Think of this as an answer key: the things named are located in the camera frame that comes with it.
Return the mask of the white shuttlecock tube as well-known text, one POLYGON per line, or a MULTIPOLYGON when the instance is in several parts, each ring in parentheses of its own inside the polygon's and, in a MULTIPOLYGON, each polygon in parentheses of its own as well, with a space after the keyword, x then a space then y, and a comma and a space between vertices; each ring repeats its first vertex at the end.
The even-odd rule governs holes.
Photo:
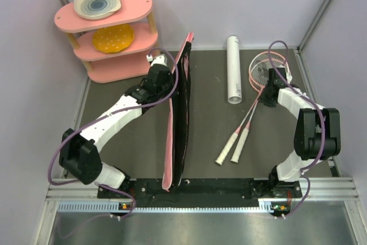
POLYGON ((239 39, 227 38, 227 98, 230 104, 242 101, 239 39))

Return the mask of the pink racket bag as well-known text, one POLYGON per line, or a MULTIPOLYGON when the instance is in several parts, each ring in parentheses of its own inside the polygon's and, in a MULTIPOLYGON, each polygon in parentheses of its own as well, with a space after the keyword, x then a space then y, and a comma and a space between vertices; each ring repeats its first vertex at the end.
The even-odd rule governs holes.
POLYGON ((189 140, 189 110, 191 94, 190 54, 194 33, 188 33, 175 63, 178 68, 178 84, 169 99, 169 118, 165 151, 162 189, 169 192, 181 183, 189 140))

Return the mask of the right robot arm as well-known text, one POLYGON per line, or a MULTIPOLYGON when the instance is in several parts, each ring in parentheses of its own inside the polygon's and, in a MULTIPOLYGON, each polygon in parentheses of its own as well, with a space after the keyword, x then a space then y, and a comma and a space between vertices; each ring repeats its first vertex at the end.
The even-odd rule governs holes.
POLYGON ((279 197, 309 170, 314 161, 319 163, 340 153, 341 123, 336 108, 316 107, 299 88, 286 84, 283 81, 287 78, 285 68, 270 68, 267 75, 260 101, 268 107, 279 104, 297 119, 294 149, 268 177, 268 191, 279 197))

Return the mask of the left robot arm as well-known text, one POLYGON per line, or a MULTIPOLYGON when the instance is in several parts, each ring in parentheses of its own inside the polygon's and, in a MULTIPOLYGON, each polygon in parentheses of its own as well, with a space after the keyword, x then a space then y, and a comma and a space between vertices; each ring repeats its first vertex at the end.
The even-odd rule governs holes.
POLYGON ((169 67, 152 64, 142 82, 130 87, 104 114, 81 131, 68 129, 63 134, 59 165, 84 185, 106 185, 116 196, 126 196, 129 176, 102 162, 99 152, 124 126, 166 99, 173 87, 169 67))

